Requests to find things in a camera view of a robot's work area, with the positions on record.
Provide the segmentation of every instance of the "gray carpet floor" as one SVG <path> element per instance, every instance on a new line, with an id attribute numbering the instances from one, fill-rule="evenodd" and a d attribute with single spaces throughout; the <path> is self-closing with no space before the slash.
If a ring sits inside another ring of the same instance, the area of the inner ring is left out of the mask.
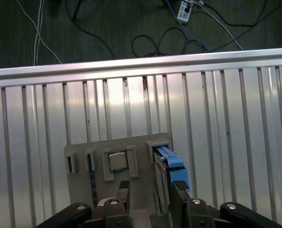
<path id="1" fill-rule="evenodd" d="M 20 0 L 25 11 L 37 21 L 39 0 Z M 267 0 L 266 15 L 280 0 Z M 254 23 L 264 0 L 207 0 L 231 23 Z M 68 0 L 73 14 L 77 0 Z M 179 27 L 161 0 L 84 0 L 77 23 L 85 30 L 100 36 L 119 59 L 134 58 L 131 41 L 146 34 L 156 42 L 171 27 Z M 193 8 L 187 29 L 211 49 L 231 40 L 228 34 L 203 10 Z M 228 27 L 234 37 L 246 28 Z M 33 65 L 35 29 L 24 16 L 15 0 L 0 0 L 0 68 Z M 106 47 L 96 38 L 78 30 L 68 19 L 65 0 L 60 3 L 45 0 L 41 35 L 46 44 L 63 63 L 112 59 Z M 245 49 L 282 48 L 282 7 L 261 24 L 238 39 Z M 168 33 L 161 43 L 161 52 L 180 54 L 184 38 L 178 31 Z M 142 56 L 154 51 L 145 38 L 135 42 L 136 52 Z M 232 43 L 219 51 L 237 51 Z M 189 45 L 187 54 L 202 49 Z M 57 60 L 42 46 L 39 65 L 56 64 Z"/>

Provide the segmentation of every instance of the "gray bracket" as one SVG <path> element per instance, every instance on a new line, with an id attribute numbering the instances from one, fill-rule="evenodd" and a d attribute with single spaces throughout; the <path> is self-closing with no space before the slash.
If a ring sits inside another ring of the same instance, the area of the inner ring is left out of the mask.
<path id="1" fill-rule="evenodd" d="M 169 140 L 165 140 L 165 139 L 162 139 L 162 140 L 148 140 L 148 141 L 146 141 L 146 146 L 147 146 L 147 149 L 149 151 L 150 162 L 152 164 L 154 163 L 154 156 L 153 156 L 153 151 L 152 151 L 152 149 L 154 147 L 157 147 L 157 146 L 167 146 L 170 150 L 173 149 L 170 141 Z"/>
<path id="2" fill-rule="evenodd" d="M 109 154 L 111 153 L 111 148 L 103 149 L 102 164 L 105 181 L 114 181 L 114 174 L 110 170 Z"/>
<path id="3" fill-rule="evenodd" d="M 154 198 L 156 179 L 151 160 L 152 147 L 159 145 L 167 145 L 171 149 L 171 137 L 168 133 L 66 146 L 64 149 L 66 161 L 69 157 L 71 161 L 76 162 L 73 168 L 71 167 L 72 172 L 67 173 L 71 203 L 84 202 L 93 207 L 94 192 L 98 201 L 116 197 L 120 182 L 130 180 L 131 209 L 147 208 L 150 215 L 156 214 Z M 123 160 L 122 153 L 126 153 L 126 160 Z M 119 163 L 110 166 L 110 161 Z"/>
<path id="4" fill-rule="evenodd" d="M 76 152 L 68 152 L 65 155 L 67 174 L 78 172 L 78 161 Z"/>

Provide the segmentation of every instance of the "screw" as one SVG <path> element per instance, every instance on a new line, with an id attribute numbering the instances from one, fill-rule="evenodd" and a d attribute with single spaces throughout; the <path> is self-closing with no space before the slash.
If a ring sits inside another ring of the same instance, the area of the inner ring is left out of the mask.
<path id="1" fill-rule="evenodd" d="M 198 200 L 198 199 L 197 199 L 197 200 L 196 200 L 196 199 L 193 199 L 193 203 L 194 203 L 194 204 L 200 204 L 200 203 L 201 203 L 201 201 L 200 201 L 200 200 Z"/>
<path id="2" fill-rule="evenodd" d="M 236 206 L 233 205 L 233 204 L 227 204 L 226 206 L 227 206 L 229 209 L 232 209 L 232 210 L 236 209 Z"/>
<path id="3" fill-rule="evenodd" d="M 84 206 L 84 205 L 79 205 L 78 207 L 77 207 L 77 209 L 78 210 L 83 210 L 83 209 L 85 209 L 86 207 Z"/>

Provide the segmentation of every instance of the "black cable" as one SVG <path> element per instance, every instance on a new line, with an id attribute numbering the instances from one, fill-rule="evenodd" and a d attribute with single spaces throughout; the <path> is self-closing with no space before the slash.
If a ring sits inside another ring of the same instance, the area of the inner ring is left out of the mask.
<path id="1" fill-rule="evenodd" d="M 264 0 L 263 8 L 259 13 L 259 16 L 258 16 L 256 22 L 251 24 L 251 25 L 229 23 L 222 17 L 222 15 L 214 7 L 208 5 L 207 3 L 204 3 L 204 7 L 207 7 L 209 9 L 211 9 L 212 11 L 214 11 L 224 21 L 224 23 L 227 24 L 228 26 L 232 26 L 232 27 L 252 27 L 252 26 L 256 25 L 258 23 L 258 21 L 260 20 L 261 16 L 263 15 L 263 12 L 265 10 L 266 4 L 267 4 L 267 0 Z"/>
<path id="2" fill-rule="evenodd" d="M 246 34 L 248 31 L 250 31 L 252 28 L 254 28 L 255 26 L 257 26 L 259 23 L 261 23 L 264 19 L 266 19 L 268 16 L 270 16 L 272 13 L 274 13 L 280 6 L 282 6 L 282 3 L 280 3 L 276 8 L 274 8 L 271 12 L 269 12 L 267 15 L 265 15 L 261 20 L 259 20 L 255 25 L 253 25 L 252 27 L 248 28 L 245 32 L 243 32 L 242 34 L 240 34 L 238 37 L 236 37 L 234 40 L 237 40 L 238 38 L 242 37 L 244 34 Z M 216 50 L 219 50 L 229 44 L 231 44 L 232 42 L 234 42 L 234 40 L 231 40 L 230 42 L 210 51 L 210 52 L 214 52 Z"/>
<path id="3" fill-rule="evenodd" d="M 185 2 L 188 6 L 189 6 L 189 8 L 190 8 L 190 3 L 188 2 L 188 1 L 185 1 L 185 0 L 182 0 L 183 2 Z"/>
<path id="4" fill-rule="evenodd" d="M 97 35 L 95 35 L 95 34 L 93 34 L 93 33 L 91 33 L 91 32 L 88 32 L 88 31 L 84 30 L 80 25 L 78 25 L 78 24 L 72 19 L 72 17 L 70 16 L 70 13 L 69 13 L 69 9 L 68 9 L 68 0 L 66 0 L 65 2 L 66 2 L 67 15 L 68 15 L 70 21 L 71 21 L 78 29 L 80 29 L 80 30 L 83 31 L 84 33 L 86 33 L 86 34 L 88 34 L 88 35 L 90 35 L 90 36 L 93 36 L 93 37 L 97 38 L 99 41 L 101 41 L 101 42 L 105 45 L 105 47 L 107 47 L 107 49 L 109 50 L 109 52 L 110 52 L 110 54 L 112 55 L 112 57 L 113 57 L 114 59 L 116 59 L 116 56 L 114 55 L 114 53 L 113 53 L 113 51 L 111 50 L 111 48 L 108 46 L 108 44 L 107 44 L 101 37 L 99 37 L 99 36 L 97 36 Z"/>
<path id="5" fill-rule="evenodd" d="M 148 35 L 138 35 L 138 36 L 136 36 L 136 37 L 132 40 L 132 42 L 131 42 L 131 51 L 132 51 L 132 53 L 133 53 L 133 54 L 135 55 L 135 57 L 137 57 L 137 58 L 140 58 L 140 57 L 154 57 L 154 56 L 172 56 L 172 55 L 174 55 L 174 54 L 169 54 L 169 53 L 162 53 L 162 52 L 160 52 L 160 45 L 161 45 L 161 43 L 162 43 L 162 40 L 163 40 L 164 36 L 165 36 L 169 31 L 171 31 L 171 30 L 177 30 L 177 31 L 179 31 L 179 32 L 183 35 L 183 37 L 184 37 L 184 45 L 183 45 L 183 48 L 182 48 L 182 50 L 180 51 L 180 53 L 178 53 L 178 54 L 176 54 L 176 55 L 184 55 L 187 46 L 188 46 L 189 44 L 191 44 L 191 43 L 194 43 L 194 44 L 196 44 L 196 45 L 202 47 L 202 49 L 203 49 L 203 50 L 202 50 L 202 53 L 205 51 L 205 46 L 201 45 L 200 43 L 198 43 L 198 42 L 197 42 L 196 40 L 194 40 L 194 39 L 187 41 L 186 35 L 185 35 L 185 33 L 184 33 L 181 29 L 176 28 L 176 27 L 172 27 L 172 28 L 169 28 L 168 30 L 166 30 L 166 31 L 163 33 L 163 35 L 161 36 L 161 38 L 160 38 L 160 40 L 159 40 L 158 43 L 156 43 L 156 42 L 154 41 L 154 39 L 152 39 L 152 38 L 151 38 L 150 36 L 148 36 Z M 148 54 L 146 54 L 146 55 L 144 55 L 144 56 L 138 55 L 138 54 L 136 53 L 136 51 L 135 51 L 135 41 L 136 41 L 137 39 L 139 39 L 139 38 L 146 38 L 146 39 L 148 39 L 148 40 L 153 44 L 153 46 L 155 47 L 154 52 L 148 53 Z"/>

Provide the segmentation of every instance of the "blue plastic tab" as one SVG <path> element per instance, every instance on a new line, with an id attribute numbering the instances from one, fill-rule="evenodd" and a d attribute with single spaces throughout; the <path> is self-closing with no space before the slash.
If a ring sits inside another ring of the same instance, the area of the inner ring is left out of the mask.
<path id="1" fill-rule="evenodd" d="M 165 146 L 157 147 L 156 149 L 161 154 L 161 157 L 160 157 L 161 160 L 163 161 L 166 160 L 168 167 L 170 169 L 180 168 L 178 170 L 173 170 L 169 172 L 171 183 L 173 181 L 185 181 L 188 187 L 190 187 L 189 181 L 188 181 L 187 170 L 184 166 L 182 159 Z"/>
<path id="2" fill-rule="evenodd" d="M 170 181 L 185 181 L 189 189 L 186 189 L 187 192 L 190 191 L 189 181 L 188 181 L 188 175 L 187 170 L 176 170 L 176 171 L 170 171 Z"/>
<path id="3" fill-rule="evenodd" d="M 184 167 L 182 159 L 167 147 L 157 147 L 157 150 L 167 160 L 169 168 Z"/>

